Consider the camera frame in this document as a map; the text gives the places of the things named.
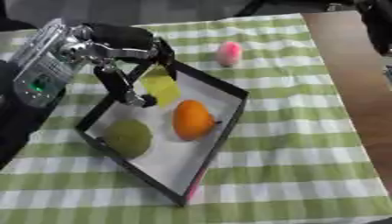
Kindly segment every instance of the gray floor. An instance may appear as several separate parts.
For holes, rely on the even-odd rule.
[[[38,27],[63,17],[114,25],[136,25],[228,18],[249,0],[5,0],[10,18]],[[318,12],[317,3],[273,0],[258,15]]]

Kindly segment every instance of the green ball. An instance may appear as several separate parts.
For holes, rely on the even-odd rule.
[[[152,134],[147,125],[135,119],[128,119],[113,122],[108,126],[103,139],[123,157],[136,158],[150,148]]]

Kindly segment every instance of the wooden table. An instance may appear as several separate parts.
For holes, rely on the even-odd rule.
[[[392,193],[392,92],[382,76],[382,57],[356,11],[304,18],[368,155]]]

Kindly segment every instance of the black tray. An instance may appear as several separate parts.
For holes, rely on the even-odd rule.
[[[248,92],[223,80],[216,79],[213,76],[210,76],[200,70],[187,66],[181,62],[175,61],[174,63],[176,70],[178,71],[178,85],[181,89],[182,94],[183,92],[186,92],[184,93],[184,95],[198,97],[197,93],[200,92],[199,97],[202,101],[203,99],[208,102],[211,100],[210,107],[215,107],[216,104],[219,104],[216,102],[220,99],[220,97],[221,99],[228,99],[228,101],[225,101],[224,104],[222,104],[224,105],[222,113],[219,111],[217,113],[217,117],[222,119],[222,124],[220,124],[220,127],[216,131],[213,130],[213,133],[207,135],[206,137],[203,137],[202,140],[196,141],[195,143],[190,143],[197,145],[197,149],[193,149],[191,145],[181,142],[173,142],[165,145],[166,140],[162,140],[159,141],[159,145],[155,144],[154,149],[151,150],[152,152],[150,152],[149,156],[143,157],[142,155],[142,158],[140,158],[139,160],[138,158],[135,158],[134,160],[129,160],[126,157],[122,157],[120,153],[118,153],[116,150],[111,149],[102,140],[100,140],[99,135],[93,135],[90,129],[97,130],[97,128],[94,127],[98,127],[98,125],[101,125],[100,123],[101,120],[103,120],[103,116],[105,117],[105,119],[111,117],[111,111],[123,111],[127,109],[131,111],[132,109],[143,109],[145,111],[152,111],[151,113],[154,114],[156,111],[159,110],[159,108],[158,106],[155,106],[152,110],[148,110],[148,108],[132,108],[131,106],[124,106],[113,100],[110,95],[105,96],[104,99],[102,99],[102,101],[79,122],[79,124],[76,126],[76,129],[91,147],[103,152],[106,156],[112,158],[120,166],[138,176],[145,183],[158,189],[161,193],[166,195],[179,206],[184,206],[186,202],[192,197],[194,190],[196,189],[198,183],[206,172],[208,164],[214,158],[221,145],[226,141],[228,135],[230,134],[230,131],[233,129],[239,117],[241,116],[245,107],[246,99],[248,97]],[[192,88],[196,89],[197,92],[192,90],[193,92],[188,93],[187,91],[191,91],[190,89]],[[174,102],[173,105],[171,105],[170,109],[174,108],[176,105],[177,102]],[[155,116],[152,116],[150,119],[157,120]],[[172,130],[165,130],[163,132],[169,133],[171,131]],[[163,135],[164,134],[161,133],[157,134],[157,139],[165,139],[165,136]],[[162,156],[164,155],[162,153],[165,153],[165,151],[168,151],[168,154],[172,153],[175,150],[173,148],[181,147],[181,145],[184,145],[187,148],[184,150],[178,149],[178,152],[188,158],[188,160],[184,162],[184,165],[189,165],[189,167],[191,167],[189,169],[188,167],[181,169],[187,170],[186,174],[184,171],[178,171],[178,176],[176,176],[176,171],[171,170],[173,168],[169,166],[172,166],[172,164],[176,163],[177,160],[175,159],[173,159],[171,163],[165,163],[167,161],[161,162],[150,159],[153,158],[153,153],[159,153]],[[169,174],[167,174],[167,177],[170,177],[170,179],[172,179],[170,180],[171,182],[166,181],[165,175],[161,177],[158,174],[154,173],[155,170],[153,170],[152,168],[150,169],[150,167],[144,169],[144,166],[148,166],[148,164],[144,166],[140,164],[146,163],[146,161],[154,161],[154,167],[157,167],[157,163],[161,163],[161,168],[159,170],[165,170],[167,165],[168,173],[174,173],[172,174],[173,176],[169,176]]]

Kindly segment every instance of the pink ball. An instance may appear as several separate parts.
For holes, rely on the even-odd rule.
[[[231,67],[242,58],[242,47],[237,42],[228,41],[220,45],[216,59],[224,67]]]

